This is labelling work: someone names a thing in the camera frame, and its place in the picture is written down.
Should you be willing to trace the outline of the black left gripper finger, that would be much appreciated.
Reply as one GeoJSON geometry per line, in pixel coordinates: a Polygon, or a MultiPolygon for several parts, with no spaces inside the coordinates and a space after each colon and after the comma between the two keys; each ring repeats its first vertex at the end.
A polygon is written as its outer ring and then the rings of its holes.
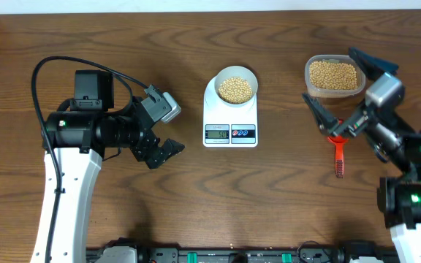
{"type": "Polygon", "coordinates": [[[172,155],[172,148],[157,147],[149,151],[145,156],[145,163],[149,169],[156,169],[163,165],[172,155]]]}
{"type": "Polygon", "coordinates": [[[185,145],[171,139],[166,139],[162,145],[162,152],[166,157],[172,157],[185,149],[185,145]]]}

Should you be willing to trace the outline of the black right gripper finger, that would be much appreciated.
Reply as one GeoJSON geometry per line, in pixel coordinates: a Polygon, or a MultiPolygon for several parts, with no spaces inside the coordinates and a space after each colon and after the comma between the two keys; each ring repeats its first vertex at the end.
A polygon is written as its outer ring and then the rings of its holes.
{"type": "Polygon", "coordinates": [[[308,105],[312,112],[316,126],[325,136],[338,136],[340,131],[339,119],[335,117],[329,110],[324,108],[319,101],[307,93],[302,94],[303,101],[308,105]]]}
{"type": "Polygon", "coordinates": [[[350,47],[348,54],[368,80],[377,81],[384,73],[397,75],[399,66],[393,62],[370,56],[356,47],[350,47]]]}

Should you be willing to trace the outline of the red measuring scoop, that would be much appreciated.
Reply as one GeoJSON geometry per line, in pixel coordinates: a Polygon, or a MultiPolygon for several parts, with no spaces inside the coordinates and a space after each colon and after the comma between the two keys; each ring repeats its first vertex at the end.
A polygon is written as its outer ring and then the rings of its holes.
{"type": "Polygon", "coordinates": [[[329,136],[329,142],[335,147],[335,176],[342,179],[344,177],[344,145],[349,141],[348,138],[338,136],[329,136]]]}

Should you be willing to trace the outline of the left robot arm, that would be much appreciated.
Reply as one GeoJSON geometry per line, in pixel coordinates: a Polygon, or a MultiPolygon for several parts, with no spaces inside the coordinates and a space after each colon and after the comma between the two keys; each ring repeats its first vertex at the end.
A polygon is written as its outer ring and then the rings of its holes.
{"type": "Polygon", "coordinates": [[[130,149],[138,162],[156,169],[184,150],[153,132],[181,109],[167,92],[150,85],[144,99],[131,96],[114,111],[116,76],[100,70],[75,73],[75,95],[45,123],[45,192],[32,262],[86,262],[91,198],[108,148],[130,149]]]}

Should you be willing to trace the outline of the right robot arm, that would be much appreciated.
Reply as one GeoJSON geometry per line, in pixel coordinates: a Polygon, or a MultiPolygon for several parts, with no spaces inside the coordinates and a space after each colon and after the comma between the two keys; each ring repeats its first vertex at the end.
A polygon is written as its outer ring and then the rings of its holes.
{"type": "Polygon", "coordinates": [[[303,94],[324,136],[354,138],[364,134],[382,162],[392,162],[399,177],[382,177],[377,205],[383,213],[399,262],[421,262],[421,130],[415,131],[395,111],[406,88],[397,78],[398,65],[351,47],[349,57],[372,84],[345,121],[317,99],[303,94]]]}

